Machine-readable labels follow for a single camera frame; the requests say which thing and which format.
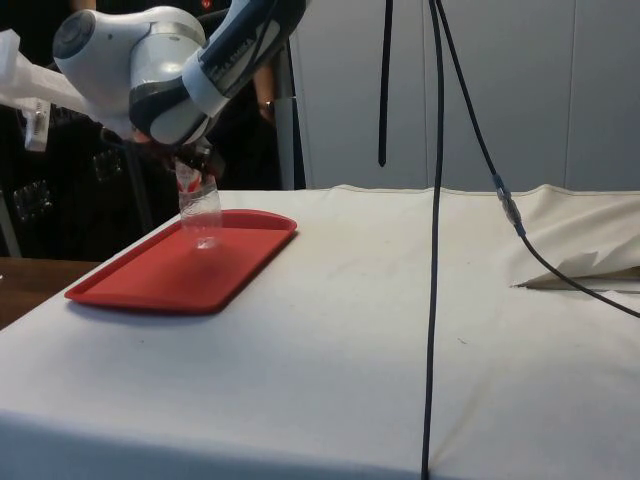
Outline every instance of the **table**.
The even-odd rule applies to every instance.
[[[0,478],[419,478],[431,200],[224,192],[299,235],[217,316],[54,296],[0,332]],[[442,200],[432,478],[636,479],[640,323],[511,288],[540,272],[495,197]],[[552,263],[640,264],[640,194],[517,202]]]
[[[0,330],[98,265],[0,257]]]

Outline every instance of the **metal stand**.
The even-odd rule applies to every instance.
[[[149,197],[147,196],[147,187],[142,178],[142,170],[140,162],[135,150],[129,144],[125,148],[125,156],[127,157],[127,169],[129,170],[129,178],[131,179],[131,189],[140,218],[140,227],[142,234],[146,235],[153,230],[153,218],[151,217],[151,209],[149,207]]]
[[[0,189],[0,231],[4,237],[4,241],[7,244],[7,249],[9,250],[9,255],[15,258],[22,257],[22,252],[20,251],[20,245],[18,244],[18,239],[16,238],[16,232],[13,229],[13,223],[11,222],[11,217],[9,216],[9,209],[7,208],[7,202],[4,200],[4,193]]]

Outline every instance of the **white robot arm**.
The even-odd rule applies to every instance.
[[[60,71],[91,117],[124,139],[180,146],[204,135],[226,103],[286,42],[310,0],[234,0],[207,40],[172,7],[131,15],[83,10],[54,38]]]

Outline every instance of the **plastic tray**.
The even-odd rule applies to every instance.
[[[176,222],[68,290],[75,302],[172,314],[219,312],[293,238],[291,219],[225,210],[218,245],[198,250]]]

